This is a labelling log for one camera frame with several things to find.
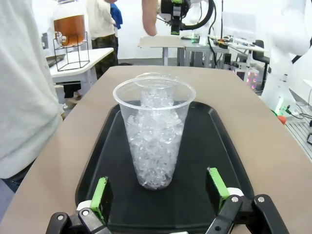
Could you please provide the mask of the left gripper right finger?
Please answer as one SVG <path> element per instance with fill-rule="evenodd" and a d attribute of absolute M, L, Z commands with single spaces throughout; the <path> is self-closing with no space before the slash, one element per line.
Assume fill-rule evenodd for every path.
<path fill-rule="evenodd" d="M 289 233 L 270 196 L 231 195 L 217 168 L 207 168 L 206 192 L 215 214 L 208 234 L 230 234 L 235 225 L 245 225 L 252 234 Z"/>

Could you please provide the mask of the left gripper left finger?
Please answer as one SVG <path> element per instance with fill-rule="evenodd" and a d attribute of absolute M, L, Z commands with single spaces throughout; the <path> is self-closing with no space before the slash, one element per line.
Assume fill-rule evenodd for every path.
<path fill-rule="evenodd" d="M 68 215 L 54 213 L 49 221 L 49 234 L 109 234 L 110 212 L 113 204 L 113 190 L 108 177 L 98 180 L 91 200 L 79 204 L 76 212 Z"/>

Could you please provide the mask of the person's left hand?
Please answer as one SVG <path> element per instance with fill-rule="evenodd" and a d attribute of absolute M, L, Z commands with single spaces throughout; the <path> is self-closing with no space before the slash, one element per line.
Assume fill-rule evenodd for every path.
<path fill-rule="evenodd" d="M 158 0 L 142 0 L 142 23 L 149 36 L 155 36 L 156 19 L 158 15 Z"/>

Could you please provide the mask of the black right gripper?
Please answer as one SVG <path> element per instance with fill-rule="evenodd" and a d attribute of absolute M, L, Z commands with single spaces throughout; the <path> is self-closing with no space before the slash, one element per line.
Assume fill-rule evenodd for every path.
<path fill-rule="evenodd" d="M 161 0 L 160 13 L 171 15 L 171 35 L 179 35 L 181 17 L 188 13 L 189 0 Z"/>

